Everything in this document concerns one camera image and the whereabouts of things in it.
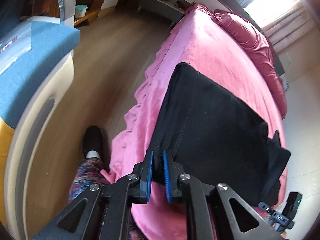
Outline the black pants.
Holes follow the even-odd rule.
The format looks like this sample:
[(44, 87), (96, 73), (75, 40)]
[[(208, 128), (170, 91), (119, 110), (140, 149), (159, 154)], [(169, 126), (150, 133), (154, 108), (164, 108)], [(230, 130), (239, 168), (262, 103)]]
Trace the black pants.
[(233, 93), (187, 63), (176, 65), (149, 149), (153, 181), (164, 184), (162, 153), (201, 182), (228, 184), (249, 205), (276, 205), (290, 158), (279, 132)]

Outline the floral patterned trouser leg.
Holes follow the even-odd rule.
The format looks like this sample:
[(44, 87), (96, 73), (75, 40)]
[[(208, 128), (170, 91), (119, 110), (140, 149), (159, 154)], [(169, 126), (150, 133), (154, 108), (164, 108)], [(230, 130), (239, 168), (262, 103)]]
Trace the floral patterned trouser leg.
[(74, 200), (91, 184), (108, 185), (109, 182), (100, 173), (103, 162), (96, 157), (83, 159), (78, 165), (75, 178), (69, 189), (68, 202)]

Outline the black shoe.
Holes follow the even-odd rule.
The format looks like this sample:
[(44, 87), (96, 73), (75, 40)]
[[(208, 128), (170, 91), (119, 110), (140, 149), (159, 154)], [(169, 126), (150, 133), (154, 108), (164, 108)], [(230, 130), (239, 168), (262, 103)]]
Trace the black shoe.
[(103, 160), (104, 137), (99, 126), (89, 126), (82, 139), (84, 158), (98, 158)]

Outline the pink bed sheet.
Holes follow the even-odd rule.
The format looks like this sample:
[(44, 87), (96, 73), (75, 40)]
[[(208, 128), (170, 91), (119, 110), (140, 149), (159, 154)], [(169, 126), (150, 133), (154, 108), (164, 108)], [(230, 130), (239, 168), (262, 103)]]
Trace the pink bed sheet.
[(281, 114), (251, 59), (212, 13), (195, 6), (171, 31), (135, 92), (126, 128), (111, 142), (114, 183), (152, 150), (155, 171), (150, 202), (132, 215), (146, 239), (186, 239), (184, 209), (165, 197), (163, 160), (168, 150), (201, 182), (228, 184), (248, 204), (278, 206), (286, 165)]

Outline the dark pink quilt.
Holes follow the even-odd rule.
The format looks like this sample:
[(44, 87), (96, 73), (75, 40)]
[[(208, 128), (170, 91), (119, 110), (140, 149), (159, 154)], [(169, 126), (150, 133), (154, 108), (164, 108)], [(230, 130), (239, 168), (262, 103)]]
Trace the dark pink quilt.
[(285, 90), (273, 64), (272, 50), (266, 37), (248, 20), (232, 12), (216, 9), (213, 20), (242, 47), (263, 76), (282, 118), (287, 114)]

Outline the blue and white sofa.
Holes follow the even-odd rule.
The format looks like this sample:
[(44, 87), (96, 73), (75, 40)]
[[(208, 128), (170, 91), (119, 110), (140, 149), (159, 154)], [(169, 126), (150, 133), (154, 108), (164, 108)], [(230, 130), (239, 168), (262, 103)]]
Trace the blue and white sofa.
[(75, 0), (3, 0), (1, 5), (1, 238), (27, 239), (25, 206), (33, 158), (69, 89)]

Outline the white nightstand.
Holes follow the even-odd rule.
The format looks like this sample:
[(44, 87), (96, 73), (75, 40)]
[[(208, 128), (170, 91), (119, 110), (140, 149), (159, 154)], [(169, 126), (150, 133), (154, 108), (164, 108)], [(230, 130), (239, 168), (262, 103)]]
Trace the white nightstand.
[(146, 10), (177, 24), (185, 15), (185, 11), (193, 5), (188, 0), (140, 0), (137, 11)]

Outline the wooden low shelf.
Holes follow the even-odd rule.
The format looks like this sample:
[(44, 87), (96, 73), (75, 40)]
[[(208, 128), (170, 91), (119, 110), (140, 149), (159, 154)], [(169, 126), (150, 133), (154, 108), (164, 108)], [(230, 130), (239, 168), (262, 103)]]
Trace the wooden low shelf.
[(96, 21), (98, 19), (101, 9), (89, 10), (86, 11), (85, 16), (81, 18), (74, 19), (74, 26), (80, 25), (82, 22), (87, 22), (88, 24)]

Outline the teal white bucket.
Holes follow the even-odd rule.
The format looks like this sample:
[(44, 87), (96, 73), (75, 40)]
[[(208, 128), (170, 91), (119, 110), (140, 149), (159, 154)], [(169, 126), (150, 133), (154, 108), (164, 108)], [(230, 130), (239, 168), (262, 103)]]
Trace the teal white bucket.
[(85, 17), (87, 9), (88, 9), (88, 6), (84, 4), (76, 5), (74, 17), (75, 18)]

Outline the beige curtain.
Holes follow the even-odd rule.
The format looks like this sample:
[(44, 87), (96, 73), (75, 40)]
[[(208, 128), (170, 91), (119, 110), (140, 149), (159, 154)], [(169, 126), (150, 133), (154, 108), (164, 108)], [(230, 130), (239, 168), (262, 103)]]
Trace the beige curtain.
[(280, 52), (316, 27), (315, 22), (301, 2), (262, 27), (274, 50)]

